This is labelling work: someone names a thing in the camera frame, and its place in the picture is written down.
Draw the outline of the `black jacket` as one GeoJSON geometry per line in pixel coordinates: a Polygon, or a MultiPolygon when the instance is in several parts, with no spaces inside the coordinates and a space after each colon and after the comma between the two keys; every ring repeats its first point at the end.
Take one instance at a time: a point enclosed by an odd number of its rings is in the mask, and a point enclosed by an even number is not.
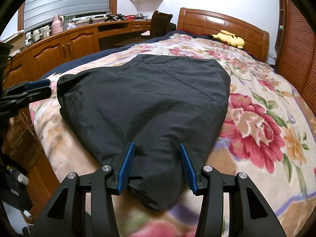
{"type": "Polygon", "coordinates": [[[183,191],[180,144],[206,161],[227,114],[229,90],[230,76],[213,59],[150,54],[57,81],[62,118],[100,164],[135,144],[128,190],[156,211],[183,191]]]}

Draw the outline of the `wooden desk cabinet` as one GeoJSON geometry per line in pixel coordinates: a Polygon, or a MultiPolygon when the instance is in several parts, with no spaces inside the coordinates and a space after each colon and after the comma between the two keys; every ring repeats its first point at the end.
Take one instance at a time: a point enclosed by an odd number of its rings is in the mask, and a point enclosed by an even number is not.
{"type": "Polygon", "coordinates": [[[53,35],[8,60],[3,87],[35,81],[55,67],[100,51],[100,40],[122,34],[140,34],[150,29],[150,20],[89,24],[53,35]]]}

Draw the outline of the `pink thermos jug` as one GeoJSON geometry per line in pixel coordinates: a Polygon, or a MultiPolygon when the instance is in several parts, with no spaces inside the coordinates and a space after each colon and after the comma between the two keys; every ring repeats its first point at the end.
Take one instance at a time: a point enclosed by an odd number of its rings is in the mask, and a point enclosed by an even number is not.
{"type": "Polygon", "coordinates": [[[55,35],[63,31],[64,17],[60,14],[53,17],[53,23],[51,24],[51,34],[55,35]]]}

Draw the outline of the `grey window blind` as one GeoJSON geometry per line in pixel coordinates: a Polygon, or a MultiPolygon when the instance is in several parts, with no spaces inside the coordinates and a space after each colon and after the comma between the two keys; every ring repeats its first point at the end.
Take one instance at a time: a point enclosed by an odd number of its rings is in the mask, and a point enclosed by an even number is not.
{"type": "Polygon", "coordinates": [[[26,0],[24,30],[53,21],[53,17],[109,12],[110,0],[26,0]]]}

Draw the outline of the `red basket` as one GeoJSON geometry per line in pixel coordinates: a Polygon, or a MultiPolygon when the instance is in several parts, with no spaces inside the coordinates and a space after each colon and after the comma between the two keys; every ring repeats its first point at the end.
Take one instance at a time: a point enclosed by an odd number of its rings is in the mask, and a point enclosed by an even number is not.
{"type": "Polygon", "coordinates": [[[133,14],[131,14],[131,15],[126,15],[126,16],[124,16],[124,17],[125,17],[126,20],[129,20],[129,21],[135,20],[135,15],[133,15],[133,14]]]}

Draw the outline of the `dark wooden chair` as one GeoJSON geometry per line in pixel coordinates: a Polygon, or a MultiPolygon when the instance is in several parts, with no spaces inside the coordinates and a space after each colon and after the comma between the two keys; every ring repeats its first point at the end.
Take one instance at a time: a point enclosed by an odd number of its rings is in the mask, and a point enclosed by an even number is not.
{"type": "Polygon", "coordinates": [[[176,25],[171,22],[172,14],[155,11],[150,21],[150,30],[141,34],[142,38],[152,39],[165,36],[171,31],[176,30],[176,25]]]}

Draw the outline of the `yellow plush toy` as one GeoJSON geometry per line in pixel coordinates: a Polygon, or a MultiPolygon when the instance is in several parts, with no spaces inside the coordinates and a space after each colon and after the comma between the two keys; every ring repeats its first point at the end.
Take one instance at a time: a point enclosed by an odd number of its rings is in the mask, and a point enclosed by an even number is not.
{"type": "Polygon", "coordinates": [[[220,30],[218,34],[210,35],[209,37],[238,49],[243,49],[245,45],[245,41],[242,38],[225,30],[220,30]]]}

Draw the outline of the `wooden headboard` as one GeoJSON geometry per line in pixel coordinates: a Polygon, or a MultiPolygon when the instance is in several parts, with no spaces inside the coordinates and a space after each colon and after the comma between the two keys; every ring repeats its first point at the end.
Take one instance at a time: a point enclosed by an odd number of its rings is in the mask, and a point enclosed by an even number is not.
{"type": "Polygon", "coordinates": [[[181,8],[177,29],[196,35],[213,35],[225,30],[243,38],[245,50],[259,61],[265,62],[268,57],[269,33],[231,16],[206,10],[181,8]]]}

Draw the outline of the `louvered wooden wardrobe door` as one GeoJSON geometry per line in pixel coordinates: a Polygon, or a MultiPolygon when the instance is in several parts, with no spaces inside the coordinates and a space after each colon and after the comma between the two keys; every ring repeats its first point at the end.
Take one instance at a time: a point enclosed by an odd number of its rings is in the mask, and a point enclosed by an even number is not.
{"type": "Polygon", "coordinates": [[[315,33],[291,0],[279,0],[276,67],[315,112],[315,33]]]}

